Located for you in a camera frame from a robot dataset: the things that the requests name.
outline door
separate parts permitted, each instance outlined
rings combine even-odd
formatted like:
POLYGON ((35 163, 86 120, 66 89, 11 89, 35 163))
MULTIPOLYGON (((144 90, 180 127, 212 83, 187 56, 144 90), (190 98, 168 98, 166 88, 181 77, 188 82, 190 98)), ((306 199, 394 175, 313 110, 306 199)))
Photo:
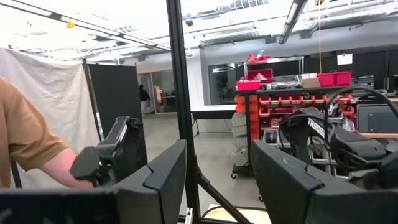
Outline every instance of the door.
POLYGON ((145 104, 144 109, 142 109, 142 114, 147 114, 147 113, 154 113, 155 112, 155 107, 154 107, 154 92, 151 88, 152 83, 150 80, 150 73, 148 74, 140 74, 138 75, 138 83, 142 86, 144 86, 144 90, 148 92, 150 100, 147 101, 145 104))

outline tan shirt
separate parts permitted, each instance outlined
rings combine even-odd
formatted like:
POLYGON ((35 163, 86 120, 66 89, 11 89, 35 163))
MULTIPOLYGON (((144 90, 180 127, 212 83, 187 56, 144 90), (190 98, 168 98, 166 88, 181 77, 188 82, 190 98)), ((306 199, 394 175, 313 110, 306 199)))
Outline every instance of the tan shirt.
POLYGON ((67 147, 19 90, 0 77, 0 187, 10 187, 10 155, 28 171, 67 147))

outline ceiling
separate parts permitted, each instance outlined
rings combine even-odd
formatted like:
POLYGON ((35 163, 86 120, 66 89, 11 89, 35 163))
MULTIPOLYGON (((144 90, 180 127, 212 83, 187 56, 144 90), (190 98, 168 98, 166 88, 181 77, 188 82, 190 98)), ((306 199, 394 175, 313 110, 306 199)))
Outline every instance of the ceiling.
MULTIPOLYGON (((187 48, 280 35, 292 5, 292 0, 181 1, 187 48), (186 26, 187 21, 193 25, 186 26)), ((31 54, 60 60, 86 57, 107 61, 159 54, 170 48, 164 0, 69 0, 62 4, 0 0, 0 4, 37 14, 0 6, 0 44, 31 54), (61 22, 49 19, 51 12, 63 15, 61 22), (68 18, 77 26, 66 28, 68 18)), ((397 6, 394 0, 337 0, 321 6, 309 0, 293 32, 312 32, 319 24, 332 28, 395 19, 397 6)))

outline white curtain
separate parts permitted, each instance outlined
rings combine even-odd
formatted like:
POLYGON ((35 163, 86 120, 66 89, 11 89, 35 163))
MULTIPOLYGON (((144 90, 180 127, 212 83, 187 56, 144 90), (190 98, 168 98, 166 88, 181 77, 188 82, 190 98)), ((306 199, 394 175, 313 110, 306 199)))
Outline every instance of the white curtain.
MULTIPOLYGON (((62 62, 0 49, 0 76, 13 83, 77 153, 99 143, 81 62, 62 62)), ((39 170, 19 167, 22 187, 62 187, 39 170)))

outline doorway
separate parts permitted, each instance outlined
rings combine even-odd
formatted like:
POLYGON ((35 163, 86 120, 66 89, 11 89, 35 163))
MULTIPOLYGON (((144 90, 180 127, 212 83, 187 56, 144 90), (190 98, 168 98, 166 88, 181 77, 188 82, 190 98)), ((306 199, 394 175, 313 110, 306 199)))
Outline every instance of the doorway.
POLYGON ((159 99, 155 102, 156 113, 177 112, 173 71, 152 72, 152 81, 154 90, 159 92, 159 99))
POLYGON ((144 86, 144 90, 149 94, 150 100, 147 101, 144 109, 141 108, 142 114, 155 113, 154 106, 154 92, 152 89, 152 80, 150 73, 139 74, 138 75, 138 84, 144 86))

